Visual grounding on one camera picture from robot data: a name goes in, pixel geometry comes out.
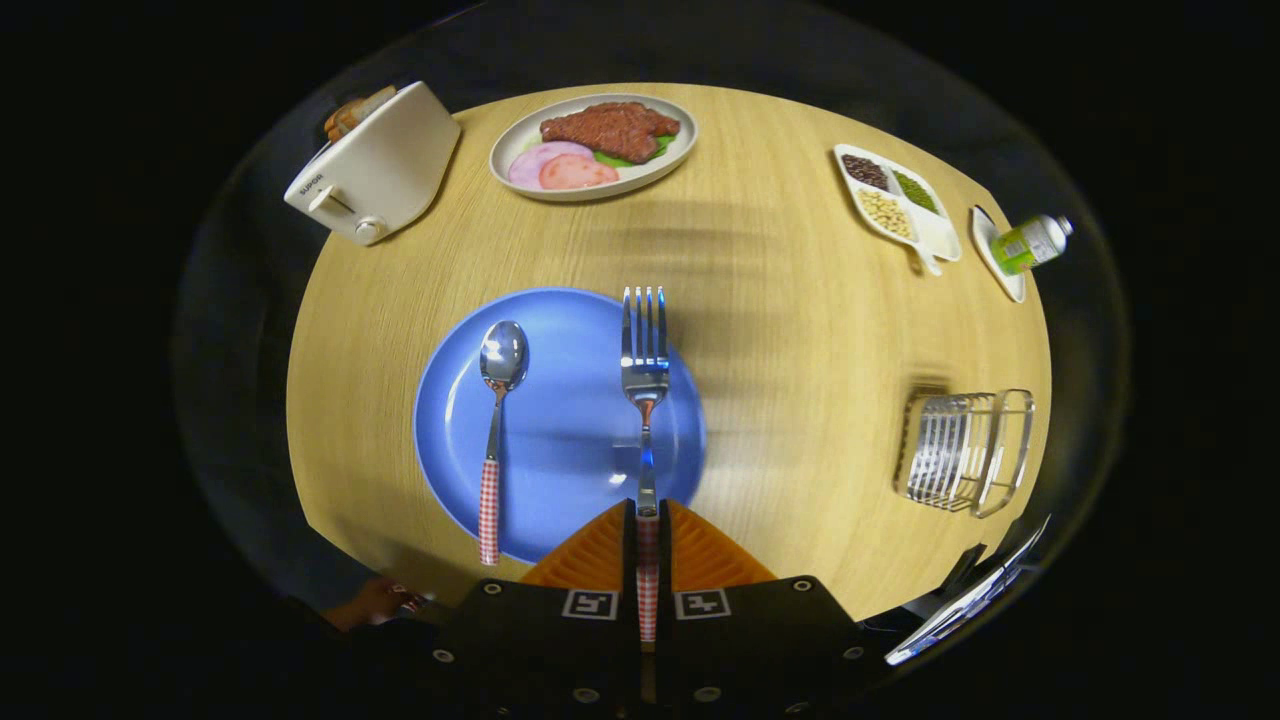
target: human hand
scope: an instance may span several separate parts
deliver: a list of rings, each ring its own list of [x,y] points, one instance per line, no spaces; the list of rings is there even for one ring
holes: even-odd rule
[[[417,612],[425,602],[426,598],[408,592],[404,585],[396,580],[378,577],[365,583],[351,602],[321,612],[321,615],[333,626],[346,633],[357,625],[380,625],[394,618],[401,606]]]

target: white toaster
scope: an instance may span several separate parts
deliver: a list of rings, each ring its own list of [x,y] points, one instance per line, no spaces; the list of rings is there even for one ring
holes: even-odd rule
[[[401,88],[323,147],[284,201],[360,245],[422,214],[435,197],[462,128],[421,82]]]

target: fork tines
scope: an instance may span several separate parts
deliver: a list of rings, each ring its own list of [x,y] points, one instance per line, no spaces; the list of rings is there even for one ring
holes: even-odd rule
[[[636,292],[636,314],[631,318],[631,288],[622,291],[622,366],[646,366],[664,369],[667,366],[667,299],[658,286],[658,322],[654,327],[653,287],[644,288],[641,304],[640,287]],[[632,342],[632,324],[635,337]]]

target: round wooden table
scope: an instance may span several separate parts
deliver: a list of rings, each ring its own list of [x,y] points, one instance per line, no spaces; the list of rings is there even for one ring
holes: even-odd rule
[[[667,178],[584,204],[530,200],[489,174],[515,120],[594,92],[684,106],[698,146]],[[479,578],[521,577],[530,566],[509,557],[480,565],[426,486],[411,432],[426,361],[468,313],[515,291],[662,284],[707,416],[690,506],[774,574],[817,575],[867,618],[934,589],[974,544],[1000,543],[1039,469],[1050,348],[1034,282],[1011,302],[973,247],[970,206],[1009,228],[986,190],[850,118],[718,87],[562,88],[456,117],[462,137],[428,213],[372,247],[330,236],[307,284],[287,421],[298,496],[325,538],[447,605]],[[840,142],[929,179],[964,247],[942,277],[856,217],[831,156]],[[1034,393],[1027,475],[1007,507],[979,520],[895,492],[918,386]]]

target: red checkered handle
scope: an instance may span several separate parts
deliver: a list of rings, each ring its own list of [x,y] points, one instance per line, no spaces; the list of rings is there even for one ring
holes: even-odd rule
[[[640,642],[658,639],[658,516],[636,516],[636,594],[640,601]]]
[[[485,460],[480,474],[480,562],[498,564],[498,461]]]

